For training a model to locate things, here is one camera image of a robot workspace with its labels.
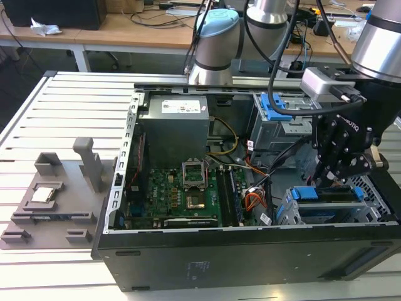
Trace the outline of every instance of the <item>floor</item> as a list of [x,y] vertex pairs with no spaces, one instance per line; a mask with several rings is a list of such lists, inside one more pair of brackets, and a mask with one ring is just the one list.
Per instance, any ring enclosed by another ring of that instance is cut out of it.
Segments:
[[[67,56],[63,50],[26,49],[42,70],[76,71],[75,59]],[[6,59],[0,49],[0,131],[17,112],[20,105],[31,93],[41,78],[41,72],[29,59],[26,52],[19,49],[20,60],[13,62]],[[181,74],[184,56],[182,55],[154,55],[145,53],[114,53],[119,62],[118,72],[128,73],[159,73]],[[111,72],[113,61],[102,52],[91,52],[88,55],[93,72]],[[238,72],[238,60],[231,66],[235,76],[268,76],[267,63],[247,61],[243,65],[245,72]]]

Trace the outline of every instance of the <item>desk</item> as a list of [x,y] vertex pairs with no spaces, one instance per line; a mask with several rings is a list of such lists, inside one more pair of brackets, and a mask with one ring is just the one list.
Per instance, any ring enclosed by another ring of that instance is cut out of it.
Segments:
[[[101,159],[113,159],[133,84],[156,80],[186,82],[180,75],[122,73],[58,72],[42,78],[0,135],[0,233],[33,179],[40,152],[57,152],[61,160],[79,159],[72,145],[78,135],[87,135],[93,137],[94,151]],[[234,77],[234,83],[267,86],[268,81]],[[390,170],[400,184],[399,144],[400,130],[391,126],[380,149],[394,161]],[[90,250],[0,250],[0,275],[0,300],[390,301],[401,296],[401,255],[348,282],[121,293],[105,264],[91,259]]]
[[[349,0],[346,3],[348,8],[355,10],[362,5],[363,1]],[[327,6],[326,10],[328,13],[346,12],[341,8],[333,6]],[[141,14],[141,16],[151,18],[158,14],[160,14],[158,11],[147,11]],[[144,22],[161,23],[174,19],[174,16],[166,15],[151,20],[144,20]],[[6,18],[6,23],[25,47],[71,50],[75,55],[79,71],[90,71],[85,53],[86,50],[184,55],[192,39],[192,30],[189,27],[174,29],[147,28],[133,24],[122,14],[108,14],[105,22],[98,31],[62,28],[63,33],[46,37],[34,34],[30,28],[15,28],[8,18]],[[185,23],[193,26],[194,18],[185,20]],[[355,43],[346,39],[346,29],[334,26],[333,30],[337,36],[340,36],[339,41],[347,53],[351,54]],[[312,30],[309,29],[306,40],[311,43],[314,51],[311,61],[325,63],[341,62],[329,38],[315,36]],[[2,22],[0,22],[0,45],[19,46]],[[290,45],[283,56],[284,66],[298,55],[299,48],[300,45]]]

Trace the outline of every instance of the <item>metal frame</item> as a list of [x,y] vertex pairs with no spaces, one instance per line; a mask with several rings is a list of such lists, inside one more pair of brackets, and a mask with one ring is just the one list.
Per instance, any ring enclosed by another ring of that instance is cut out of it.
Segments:
[[[110,51],[122,53],[155,53],[164,55],[185,55],[187,50],[184,48],[162,48],[162,47],[145,47],[145,46],[119,46],[119,45],[102,45],[102,44],[86,44],[86,43],[60,43],[47,41],[18,41],[27,48],[44,48],[44,49],[60,49],[71,50],[74,53],[76,64],[80,72],[91,72],[88,56],[85,51]],[[14,40],[0,39],[1,46],[19,47]],[[284,54],[281,59],[281,66],[288,68],[296,55]],[[335,56],[318,56],[313,55],[311,62],[313,63],[341,63],[341,59]],[[241,60],[239,71],[243,70],[244,62]],[[278,71],[277,78],[286,78],[287,73]]]

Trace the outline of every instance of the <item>green motherboard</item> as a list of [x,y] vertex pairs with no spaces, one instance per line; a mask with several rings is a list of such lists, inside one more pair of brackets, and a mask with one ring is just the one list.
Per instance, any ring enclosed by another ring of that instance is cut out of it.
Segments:
[[[187,181],[203,180],[198,166],[186,168],[185,181],[183,169],[152,169],[148,174],[147,197],[138,204],[128,199],[125,212],[126,227],[129,229],[163,228],[166,219],[214,219],[223,226],[222,209],[219,200],[218,169],[205,169],[203,188],[188,187]],[[234,169],[235,186],[241,192],[246,188],[245,174],[242,169]]]

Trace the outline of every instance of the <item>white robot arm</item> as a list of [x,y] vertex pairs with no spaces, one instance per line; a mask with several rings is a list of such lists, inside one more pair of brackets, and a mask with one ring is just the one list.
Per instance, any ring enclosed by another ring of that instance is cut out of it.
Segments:
[[[286,0],[256,0],[246,7],[247,26],[236,11],[213,9],[207,13],[196,46],[195,64],[189,75],[194,85],[232,85],[230,72],[234,58],[263,59],[247,32],[266,56],[284,43],[288,30]],[[198,28],[204,16],[198,19]]]

